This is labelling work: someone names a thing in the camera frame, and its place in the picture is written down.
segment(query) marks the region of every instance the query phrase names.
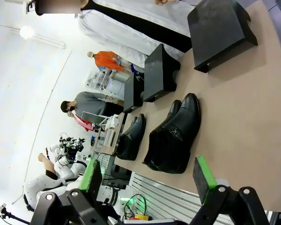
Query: ceiling light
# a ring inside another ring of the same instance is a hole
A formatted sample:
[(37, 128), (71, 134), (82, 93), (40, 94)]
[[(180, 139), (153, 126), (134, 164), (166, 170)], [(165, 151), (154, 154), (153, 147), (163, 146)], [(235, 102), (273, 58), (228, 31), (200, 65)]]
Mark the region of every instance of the ceiling light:
[(24, 26), (20, 29), (20, 35), (26, 40), (34, 36), (34, 31), (30, 26)]

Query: black pants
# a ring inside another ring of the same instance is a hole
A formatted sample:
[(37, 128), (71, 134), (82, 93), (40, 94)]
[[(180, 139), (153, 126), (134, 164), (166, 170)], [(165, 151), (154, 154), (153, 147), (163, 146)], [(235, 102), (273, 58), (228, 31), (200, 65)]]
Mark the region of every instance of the black pants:
[(51, 179), (53, 179), (53, 180), (58, 180), (58, 176), (57, 176), (56, 174), (52, 173), (52, 172), (49, 171), (49, 170), (46, 170), (46, 175), (47, 175), (48, 177), (50, 177)]
[(124, 108), (118, 104), (111, 102), (106, 102), (106, 108), (103, 113), (103, 116), (113, 116), (114, 114), (120, 115), (123, 112)]

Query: wooden table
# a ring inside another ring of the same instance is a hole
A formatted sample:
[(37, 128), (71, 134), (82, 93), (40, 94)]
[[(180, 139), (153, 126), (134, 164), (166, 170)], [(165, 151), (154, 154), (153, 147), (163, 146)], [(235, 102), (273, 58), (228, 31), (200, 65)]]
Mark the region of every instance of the wooden table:
[[(262, 1), (247, 9), (258, 46), (227, 55), (229, 60), (208, 74), (194, 70), (192, 49), (180, 60), (177, 90), (154, 103), (145, 102), (127, 116), (145, 114), (147, 126), (135, 161), (115, 163), (168, 186), (197, 193), (192, 178), (194, 159), (205, 156), (213, 174), (238, 190), (256, 189), (265, 210), (281, 211), (281, 46)], [(183, 174), (150, 170), (142, 161), (150, 132), (165, 118), (175, 99), (195, 93), (201, 104), (202, 124)]]
[(113, 155), (116, 151), (116, 144), (117, 144), (117, 139), (120, 133), (120, 129), (122, 127), (123, 124), (123, 119), (124, 119), (124, 113), (121, 113), (118, 116), (118, 125), (115, 128), (112, 128), (115, 130), (115, 135), (114, 135), (114, 139), (113, 139), (113, 143), (111, 147), (105, 146), (103, 145), (101, 148), (97, 148), (97, 142), (98, 142), (98, 137), (100, 135), (100, 132), (103, 132), (101, 129), (99, 130), (99, 132), (97, 133), (97, 136), (95, 138), (95, 144), (94, 146), (91, 147), (91, 150), (97, 151), (97, 152), (101, 152), (101, 153), (105, 153), (108, 155)]

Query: black hair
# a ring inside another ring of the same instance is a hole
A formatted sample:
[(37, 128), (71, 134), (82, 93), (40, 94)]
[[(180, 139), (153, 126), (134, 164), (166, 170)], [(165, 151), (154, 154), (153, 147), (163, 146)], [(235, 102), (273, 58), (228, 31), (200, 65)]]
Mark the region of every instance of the black hair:
[(28, 209), (28, 211), (34, 212), (34, 208), (32, 208), (32, 207), (29, 205), (26, 195), (23, 195), (23, 199), (24, 199), (24, 202), (25, 202), (25, 204), (26, 204), (26, 208)]
[(60, 105), (60, 109), (64, 112), (67, 113), (67, 104), (70, 103), (69, 101), (63, 101)]

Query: shoe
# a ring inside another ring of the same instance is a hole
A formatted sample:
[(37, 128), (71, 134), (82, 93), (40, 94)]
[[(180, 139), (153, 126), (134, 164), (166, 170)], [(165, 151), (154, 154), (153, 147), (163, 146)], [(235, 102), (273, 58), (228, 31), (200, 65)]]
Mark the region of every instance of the shoe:
[(176, 115), (158, 131), (155, 138), (159, 152), (153, 164), (166, 173), (184, 173), (200, 126), (200, 103), (195, 94), (189, 93)]
[(136, 119), (137, 119), (137, 117), (134, 117), (134, 118), (132, 119), (130, 126), (132, 126), (132, 125), (135, 123)]
[(120, 136), (116, 156), (123, 160), (134, 161), (139, 152), (145, 129), (146, 118), (144, 114), (140, 114), (128, 130)]
[(156, 155), (158, 155), (157, 153), (160, 146), (156, 133), (158, 133), (161, 127), (176, 115), (180, 107), (181, 107), (181, 101), (175, 100), (170, 108), (167, 118), (158, 127), (156, 127), (149, 135), (149, 149), (142, 163), (146, 164), (152, 170), (159, 171), (159, 169), (152, 162), (152, 159)]

